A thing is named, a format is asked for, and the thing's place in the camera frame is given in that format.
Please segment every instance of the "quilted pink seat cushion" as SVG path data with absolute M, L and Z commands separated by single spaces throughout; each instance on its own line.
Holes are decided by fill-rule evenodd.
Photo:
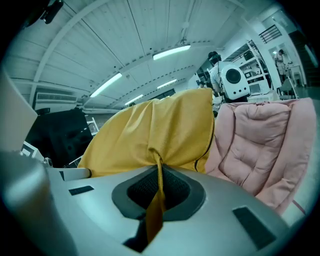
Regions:
M 206 173 L 238 184 L 282 213 L 307 170 L 315 129 L 309 98 L 223 104 Z

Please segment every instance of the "ceiling light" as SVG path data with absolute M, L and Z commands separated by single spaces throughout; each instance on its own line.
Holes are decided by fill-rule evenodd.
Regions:
M 174 83 L 174 82 L 176 82 L 176 81 L 177 81 L 177 79 L 174 79 L 174 80 L 172 80 L 172 81 L 170 81 L 170 82 L 166 82 L 166 83 L 164 83 L 164 84 L 162 84 L 162 85 L 158 86 L 158 87 L 157 87 L 157 89 L 160 89 L 160 88 L 162 88 L 162 87 L 165 87 L 165 86 L 171 85 L 172 83 Z
M 106 81 L 103 85 L 101 85 L 94 93 L 90 95 L 91 98 L 96 97 L 100 94 L 104 89 L 106 89 L 109 85 L 117 81 L 119 78 L 122 77 L 121 73 L 116 73 L 113 77 L 111 77 L 108 81 Z
M 139 95 L 138 97 L 135 97 L 135 98 L 133 98 L 132 100 L 128 101 L 128 102 L 127 102 L 126 104 L 124 104 L 124 105 L 129 105 L 131 102 L 135 102 L 136 100 L 142 98 L 143 96 L 144 96 L 144 95 L 141 94 L 141 95 Z
M 171 48 L 171 49 L 168 49 L 168 50 L 164 50 L 164 51 L 155 53 L 155 54 L 152 55 L 152 57 L 153 57 L 153 60 L 158 60 L 158 59 L 160 59 L 162 57 L 165 57 L 165 56 L 168 56 L 168 55 L 171 55 L 171 54 L 175 54 L 175 53 L 179 53 L 179 52 L 182 52 L 182 51 L 186 51 L 190 47 L 191 47 L 190 44 L 174 47 L 174 48 Z

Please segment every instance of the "gray plastic surface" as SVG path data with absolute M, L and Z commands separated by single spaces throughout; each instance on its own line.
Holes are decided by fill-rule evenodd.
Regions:
M 19 204 L 23 205 L 26 211 L 30 210 L 25 227 L 31 228 L 32 223 L 39 221 L 36 214 L 31 214 L 35 209 L 45 209 L 56 215 L 53 219 L 46 218 L 50 214 L 43 215 L 40 225 L 32 229 L 38 238 L 42 236 L 45 245 L 52 247 L 56 244 L 53 241 L 60 236 L 63 242 L 59 243 L 56 250 L 63 251 L 66 248 L 73 252 L 69 255 L 140 255 L 122 245 L 124 241 L 135 236 L 139 221 L 123 217 L 112 202 L 111 193 L 116 185 L 144 172 L 149 166 L 111 176 L 63 181 L 54 168 L 48 168 L 47 175 L 43 165 L 39 165 L 35 159 L 25 157 L 23 163 L 14 164 L 20 163 L 20 157 L 14 156 L 10 160 L 8 157 L 2 158 L 2 164 L 4 159 L 6 160 L 8 171 L 10 167 L 13 170 L 24 169 L 23 172 L 16 172 L 16 176 L 9 172 L 2 175 L 2 196 L 17 218 L 19 215 L 15 211 L 19 209 Z M 248 207 L 277 238 L 285 235 L 288 230 L 280 216 L 241 187 L 195 171 L 174 169 L 203 186 L 205 201 L 188 220 L 164 222 L 162 229 L 142 255 L 254 255 L 258 252 L 257 248 L 232 212 L 243 206 Z M 28 184 L 29 193 L 20 189 L 19 184 L 22 184 L 22 181 L 23 184 Z M 94 189 L 73 196 L 69 192 L 85 186 Z M 48 192 L 50 189 L 51 196 L 43 198 L 47 198 L 47 201 L 50 199 L 52 204 L 40 203 L 34 208 L 33 201 L 37 195 L 41 195 L 40 188 L 47 188 Z M 52 236 L 51 232 L 43 235 L 46 234 L 46 229 L 43 228 L 46 226 L 52 227 L 59 236 Z M 269 254 L 268 248 L 272 246 L 273 244 L 270 244 L 258 253 L 263 255 L 263 251 Z
M 75 181 L 81 179 L 87 179 L 91 177 L 91 171 L 87 168 L 47 168 L 49 172 L 60 172 L 63 173 L 63 180 Z

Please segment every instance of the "black mesh grille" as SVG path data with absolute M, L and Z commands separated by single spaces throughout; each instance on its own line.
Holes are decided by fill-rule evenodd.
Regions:
M 190 187 L 182 179 L 167 170 L 163 170 L 163 192 L 165 194 L 165 206 L 169 210 L 187 199 L 190 194 Z
M 225 74 L 225 78 L 231 83 L 231 84 L 237 84 L 239 83 L 240 79 L 241 79 L 241 74 L 238 70 L 232 68 L 229 69 L 226 74 Z
M 158 191 L 158 170 L 140 179 L 127 190 L 128 197 L 137 205 L 147 209 Z
M 163 192 L 165 195 L 165 206 L 169 210 L 184 200 L 190 194 L 190 187 L 182 179 L 163 170 Z M 154 170 L 127 190 L 128 197 L 137 205 L 147 209 L 158 191 L 158 171 Z

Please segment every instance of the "air conditioner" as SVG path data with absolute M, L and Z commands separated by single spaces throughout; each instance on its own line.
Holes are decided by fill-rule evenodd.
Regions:
M 36 95 L 36 102 L 50 102 L 50 103 L 76 103 L 77 97 L 72 95 L 65 94 L 56 94 L 56 93 L 44 93 L 40 92 Z
M 36 95 L 34 110 L 49 108 L 50 113 L 73 110 L 77 99 L 72 95 L 40 92 Z

